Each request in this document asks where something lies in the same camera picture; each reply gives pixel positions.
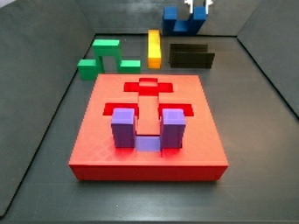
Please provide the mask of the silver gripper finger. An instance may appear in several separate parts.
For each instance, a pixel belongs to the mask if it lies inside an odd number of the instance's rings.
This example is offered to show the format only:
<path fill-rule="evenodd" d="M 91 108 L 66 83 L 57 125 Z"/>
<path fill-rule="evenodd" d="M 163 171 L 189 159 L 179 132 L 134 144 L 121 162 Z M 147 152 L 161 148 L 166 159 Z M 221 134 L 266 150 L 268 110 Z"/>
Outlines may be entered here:
<path fill-rule="evenodd" d="M 183 0 L 185 4 L 189 6 L 190 14 L 194 12 L 194 0 Z"/>
<path fill-rule="evenodd" d="M 214 5 L 214 1 L 213 0 L 205 0 L 203 1 L 203 6 L 206 8 L 206 14 L 210 14 L 210 7 Z"/>

